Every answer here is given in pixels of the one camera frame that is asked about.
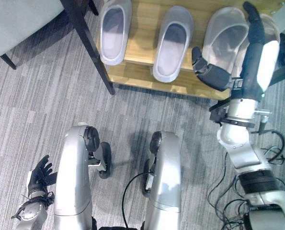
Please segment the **gray chair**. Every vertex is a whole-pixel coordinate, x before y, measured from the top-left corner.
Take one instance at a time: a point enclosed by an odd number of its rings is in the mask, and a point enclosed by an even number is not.
[[[64,10],[59,0],[0,0],[0,57],[13,69],[6,55],[27,37]]]

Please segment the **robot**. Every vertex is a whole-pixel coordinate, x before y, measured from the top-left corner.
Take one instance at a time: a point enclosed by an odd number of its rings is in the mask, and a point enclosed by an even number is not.
[[[171,132],[155,132],[150,143],[148,161],[152,169],[150,198],[146,221],[141,230],[179,230],[181,212],[181,143]],[[111,150],[100,143],[96,128],[85,123],[72,127],[65,135],[57,173],[51,173],[49,156],[43,157],[28,177],[30,200],[20,206],[12,218],[20,220],[16,230],[40,230],[47,209],[54,205],[56,230],[97,230],[92,216],[89,167],[98,170],[103,179],[110,175]],[[56,183],[56,192],[47,186]],[[100,230],[125,230],[122,227],[102,227]]]
[[[243,216],[246,230],[285,230],[285,191],[280,190],[270,164],[262,151],[249,141],[249,127],[255,114],[262,115],[262,132],[269,111],[257,110],[258,102],[268,88],[277,59],[279,44],[265,44],[262,21],[256,8],[243,4],[249,14],[249,46],[240,78],[234,81],[230,98],[212,106],[210,120],[220,123],[218,142],[227,150],[235,168],[250,211]],[[199,48],[192,50],[194,72],[198,78],[214,88],[224,88],[229,73],[207,64]]]

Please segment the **gray carpet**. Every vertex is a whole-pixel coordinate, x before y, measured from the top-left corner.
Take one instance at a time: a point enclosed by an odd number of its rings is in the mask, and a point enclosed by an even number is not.
[[[99,19],[90,11],[85,19],[96,36]],[[8,55],[18,68],[12,70],[0,59],[0,230],[18,225],[10,216],[26,201],[22,195],[27,195],[27,171],[46,154],[56,171],[63,136],[80,121],[96,127],[101,141],[109,142],[112,149],[110,178],[102,180],[90,170],[92,214],[98,227],[124,226],[124,187],[142,172],[152,133],[166,130],[182,141],[182,230],[221,228],[206,201],[207,192],[222,175],[225,154],[216,139],[218,125],[208,119],[208,108],[215,101],[118,85],[111,96],[64,13]],[[268,89],[260,108],[273,111],[267,127],[285,135],[285,81]],[[260,147],[280,144],[270,134],[252,140]],[[285,166],[274,166],[274,173],[285,181]],[[234,175],[228,160],[226,178],[212,202]],[[139,183],[132,183],[125,203],[129,226],[138,229],[147,204]],[[219,207],[236,197],[229,191]],[[235,210],[228,213],[234,216]],[[43,229],[53,229],[53,206]]]

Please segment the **wooden board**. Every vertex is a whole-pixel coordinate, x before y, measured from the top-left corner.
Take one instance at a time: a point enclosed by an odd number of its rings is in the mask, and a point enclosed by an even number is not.
[[[280,8],[280,1],[253,0],[261,13],[270,14]],[[211,16],[225,6],[236,6],[243,10],[243,1],[239,0],[133,0],[133,15],[125,61],[143,65],[153,65],[158,35],[165,13],[173,5],[186,7],[194,19],[194,34],[187,50],[182,70],[192,71],[192,47],[202,48],[206,27]]]
[[[229,97],[229,90],[225,90],[224,92],[214,90],[203,84],[193,72],[188,71],[181,71],[177,79],[171,83],[157,81],[151,75],[150,67],[133,63],[123,62],[120,65],[111,66],[108,73],[112,82],[124,85],[217,100]]]

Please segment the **wooden shelf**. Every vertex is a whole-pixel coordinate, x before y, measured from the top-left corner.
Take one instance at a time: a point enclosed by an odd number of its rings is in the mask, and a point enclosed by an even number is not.
[[[142,88],[225,99],[229,91],[219,92],[204,85],[193,74],[191,64],[192,47],[202,48],[207,24],[220,8],[235,6],[243,10],[243,0],[132,0],[133,14],[124,62],[110,67],[111,81]],[[251,0],[260,13],[277,11],[280,0]],[[161,21],[171,6],[186,7],[194,19],[194,34],[182,63],[181,72],[171,83],[162,83],[151,75]]]
[[[220,92],[203,84],[195,74],[181,70],[179,76],[171,83],[159,82],[151,75],[151,67],[123,62],[109,68],[109,78],[118,84],[140,88],[188,94],[217,100],[226,99],[229,90]]]

